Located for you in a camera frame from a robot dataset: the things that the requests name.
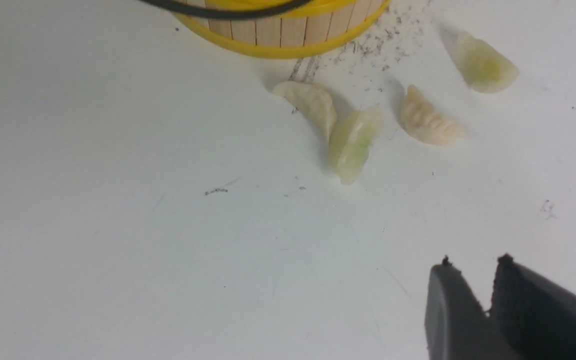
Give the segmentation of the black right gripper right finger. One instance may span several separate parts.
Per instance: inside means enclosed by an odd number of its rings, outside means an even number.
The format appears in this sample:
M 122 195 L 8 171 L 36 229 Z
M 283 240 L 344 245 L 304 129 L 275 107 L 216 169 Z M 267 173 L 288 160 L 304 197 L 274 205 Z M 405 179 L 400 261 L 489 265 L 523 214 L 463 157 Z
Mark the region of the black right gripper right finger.
M 489 317 L 524 360 L 576 360 L 576 294 L 505 254 Z

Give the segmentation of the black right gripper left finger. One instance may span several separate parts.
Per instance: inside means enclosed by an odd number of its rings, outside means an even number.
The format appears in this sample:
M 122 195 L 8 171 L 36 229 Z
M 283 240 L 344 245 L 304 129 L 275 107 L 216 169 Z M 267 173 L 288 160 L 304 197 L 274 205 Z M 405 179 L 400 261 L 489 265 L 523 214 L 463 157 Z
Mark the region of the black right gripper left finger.
M 429 272 L 424 317 L 430 360 L 519 360 L 448 256 Z

